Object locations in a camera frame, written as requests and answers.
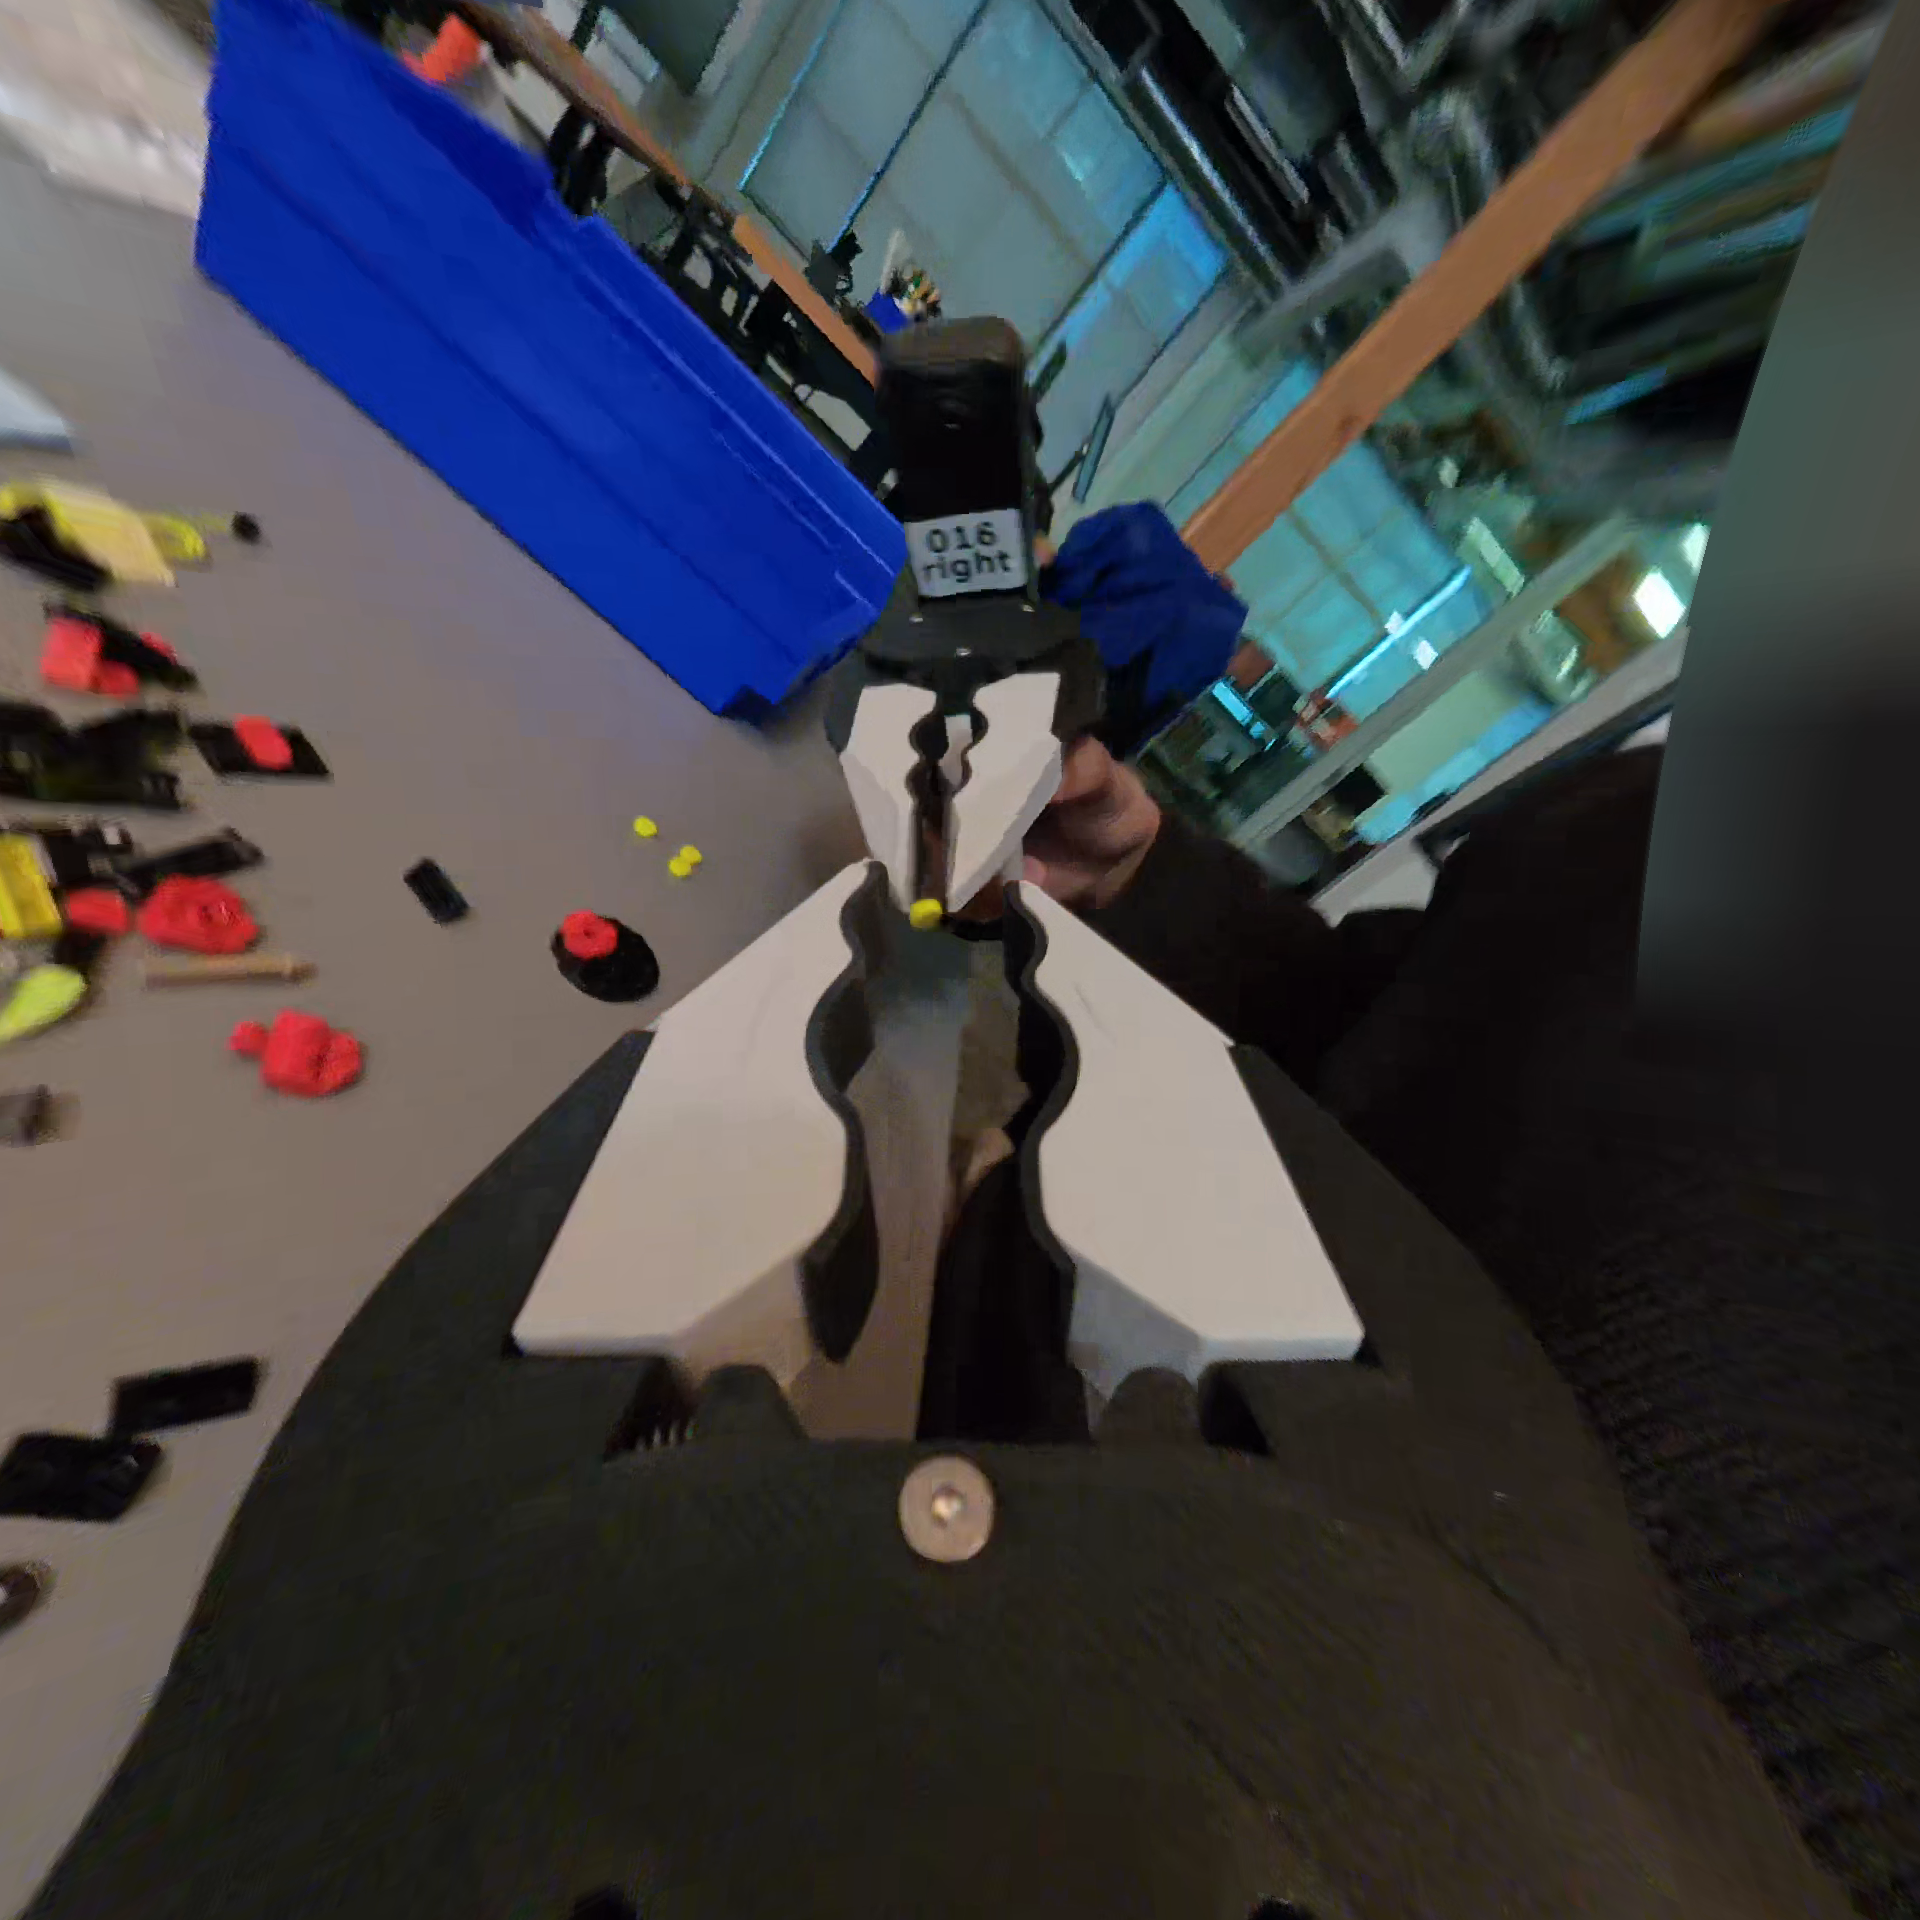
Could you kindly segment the clear plastic bag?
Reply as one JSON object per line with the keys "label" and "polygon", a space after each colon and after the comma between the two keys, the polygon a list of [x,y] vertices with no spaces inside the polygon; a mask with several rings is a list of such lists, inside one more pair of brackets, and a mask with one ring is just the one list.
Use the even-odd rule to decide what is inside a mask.
{"label": "clear plastic bag", "polygon": [[145,2],[6,2],[3,133],[49,179],[198,220],[208,56]]}

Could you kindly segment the black plate with red tile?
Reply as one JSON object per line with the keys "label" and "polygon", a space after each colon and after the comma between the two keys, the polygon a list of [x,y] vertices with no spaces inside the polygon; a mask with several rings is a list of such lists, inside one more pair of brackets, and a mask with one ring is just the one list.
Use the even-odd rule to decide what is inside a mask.
{"label": "black plate with red tile", "polygon": [[263,716],[193,723],[184,731],[206,768],[225,783],[328,783],[329,763],[299,728]]}

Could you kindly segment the red rounded lego plate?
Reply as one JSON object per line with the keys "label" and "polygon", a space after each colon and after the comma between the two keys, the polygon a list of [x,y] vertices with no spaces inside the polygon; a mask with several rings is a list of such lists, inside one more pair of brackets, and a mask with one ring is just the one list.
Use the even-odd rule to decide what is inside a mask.
{"label": "red rounded lego plate", "polygon": [[267,1090],[285,1097],[334,1097],[354,1088],[367,1069],[357,1036],[302,1010],[282,1010],[270,1021],[240,1021],[227,1047],[257,1068]]}

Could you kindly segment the red round lego plate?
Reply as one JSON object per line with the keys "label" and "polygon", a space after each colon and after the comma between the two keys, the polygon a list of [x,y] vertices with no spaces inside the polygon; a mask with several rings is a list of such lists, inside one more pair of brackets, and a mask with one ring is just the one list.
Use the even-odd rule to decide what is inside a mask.
{"label": "red round lego plate", "polygon": [[210,957],[247,954],[262,929],[253,908],[225,881],[167,875],[135,912],[135,931],[150,945]]}

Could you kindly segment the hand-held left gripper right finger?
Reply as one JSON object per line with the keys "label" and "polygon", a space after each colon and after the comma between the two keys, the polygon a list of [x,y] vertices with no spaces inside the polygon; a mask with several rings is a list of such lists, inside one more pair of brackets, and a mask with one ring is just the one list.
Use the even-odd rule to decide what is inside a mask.
{"label": "hand-held left gripper right finger", "polygon": [[1006,917],[1025,1005],[1064,1045],[1025,1146],[1082,1378],[1111,1401],[1141,1371],[1354,1361],[1361,1317],[1241,1052],[1050,896],[1013,882]]}

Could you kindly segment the pile of lego pieces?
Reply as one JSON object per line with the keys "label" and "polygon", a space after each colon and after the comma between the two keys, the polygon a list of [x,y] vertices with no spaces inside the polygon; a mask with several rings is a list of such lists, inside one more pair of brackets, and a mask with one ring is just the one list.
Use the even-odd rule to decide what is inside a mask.
{"label": "pile of lego pieces", "polygon": [[[146,692],[193,692],[199,680],[160,636],[56,601],[46,607],[40,673],[49,688],[112,707],[64,717],[49,704],[6,699],[6,805],[32,810],[30,819],[6,813],[6,1052],[80,1017],[120,941],[141,940],[162,957],[194,956],[142,940],[135,912],[145,898],[127,896],[112,874],[125,858],[223,831],[150,849],[129,824],[130,813],[189,812],[174,757],[193,751],[185,728],[199,720],[177,704],[152,704]],[[210,1386],[118,1387],[105,1431],[9,1434],[6,1519],[64,1528],[125,1520],[155,1479],[155,1431],[179,1413],[198,1421],[242,1410],[254,1384],[253,1362],[215,1367]]]}

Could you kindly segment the person's black knit sweater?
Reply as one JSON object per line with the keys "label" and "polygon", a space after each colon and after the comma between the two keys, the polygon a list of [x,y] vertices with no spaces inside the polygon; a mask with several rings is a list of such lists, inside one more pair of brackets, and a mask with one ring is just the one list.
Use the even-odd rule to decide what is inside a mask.
{"label": "person's black knit sweater", "polygon": [[1784,1090],[1640,1009],[1662,775],[1531,784],[1422,908],[1277,892],[1277,1021],[1570,1380],[1799,1840],[1857,1915],[1917,1915],[1917,1245],[1790,1151]]}

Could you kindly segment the wooden beam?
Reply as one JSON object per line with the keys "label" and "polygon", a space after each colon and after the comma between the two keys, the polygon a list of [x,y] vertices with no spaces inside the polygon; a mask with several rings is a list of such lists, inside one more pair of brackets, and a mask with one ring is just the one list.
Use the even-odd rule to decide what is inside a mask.
{"label": "wooden beam", "polygon": [[1776,2],[1672,5],[1187,522],[1223,571],[1766,34]]}

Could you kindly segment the black lego wheel red hub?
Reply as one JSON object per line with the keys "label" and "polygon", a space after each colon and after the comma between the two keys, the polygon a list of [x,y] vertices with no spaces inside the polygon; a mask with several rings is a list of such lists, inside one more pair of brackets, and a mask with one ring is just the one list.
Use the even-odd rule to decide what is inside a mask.
{"label": "black lego wheel red hub", "polygon": [[639,1003],[662,984],[647,940],[621,919],[577,909],[551,940],[559,972],[577,992],[607,1003]]}

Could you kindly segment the pale yellow sticker sheet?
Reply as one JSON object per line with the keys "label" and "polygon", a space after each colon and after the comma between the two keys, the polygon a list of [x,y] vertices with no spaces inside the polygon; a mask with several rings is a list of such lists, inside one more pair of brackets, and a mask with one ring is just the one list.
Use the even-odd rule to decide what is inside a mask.
{"label": "pale yellow sticker sheet", "polygon": [[57,539],[118,586],[174,587],[177,568],[152,514],[88,490],[46,487],[40,506]]}

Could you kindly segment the person's right hand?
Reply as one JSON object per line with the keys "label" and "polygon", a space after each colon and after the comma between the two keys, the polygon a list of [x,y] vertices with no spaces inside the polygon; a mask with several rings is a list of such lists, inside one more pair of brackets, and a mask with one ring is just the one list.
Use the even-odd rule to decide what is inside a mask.
{"label": "person's right hand", "polygon": [[1079,737],[1053,803],[1025,836],[1022,882],[1070,909],[1113,906],[1157,844],[1161,820],[1139,770],[1098,737]]}

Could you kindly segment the black lego hinge plate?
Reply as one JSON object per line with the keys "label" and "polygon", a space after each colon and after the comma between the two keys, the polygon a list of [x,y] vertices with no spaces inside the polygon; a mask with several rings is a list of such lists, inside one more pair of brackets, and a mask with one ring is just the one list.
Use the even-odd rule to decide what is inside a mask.
{"label": "black lego hinge plate", "polygon": [[141,853],[115,865],[112,882],[130,898],[152,896],[166,881],[223,881],[265,861],[263,849],[233,828]]}

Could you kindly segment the blue plastic bin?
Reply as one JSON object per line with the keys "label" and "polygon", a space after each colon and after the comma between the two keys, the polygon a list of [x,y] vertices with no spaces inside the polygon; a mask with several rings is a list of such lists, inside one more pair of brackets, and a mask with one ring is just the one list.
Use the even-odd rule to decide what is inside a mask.
{"label": "blue plastic bin", "polygon": [[319,5],[214,31],[214,287],[709,713],[873,627],[898,522],[535,156]]}

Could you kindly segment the person's right forearm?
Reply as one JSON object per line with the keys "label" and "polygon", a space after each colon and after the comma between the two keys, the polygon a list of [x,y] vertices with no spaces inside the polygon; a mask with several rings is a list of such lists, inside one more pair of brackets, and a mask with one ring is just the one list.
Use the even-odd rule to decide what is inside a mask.
{"label": "person's right forearm", "polygon": [[1337,1103],[1427,1068],[1447,1036],[1422,973],[1419,908],[1329,922],[1181,820],[1161,824],[1137,874],[1086,922],[1231,1045]]}

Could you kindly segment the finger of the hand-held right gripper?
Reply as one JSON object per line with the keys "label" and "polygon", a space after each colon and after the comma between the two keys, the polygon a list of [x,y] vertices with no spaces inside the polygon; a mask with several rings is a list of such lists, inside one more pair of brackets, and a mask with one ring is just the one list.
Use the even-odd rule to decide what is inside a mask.
{"label": "finger of the hand-held right gripper", "polygon": [[930,773],[917,735],[939,712],[933,688],[911,681],[865,685],[853,704],[848,740],[840,751],[865,849],[882,866],[894,900],[921,900],[921,793]]}
{"label": "finger of the hand-held right gripper", "polygon": [[1058,791],[1066,747],[1056,735],[1061,673],[1019,673],[971,696],[971,737],[945,805],[946,908],[969,906],[1010,872],[1026,831]]}

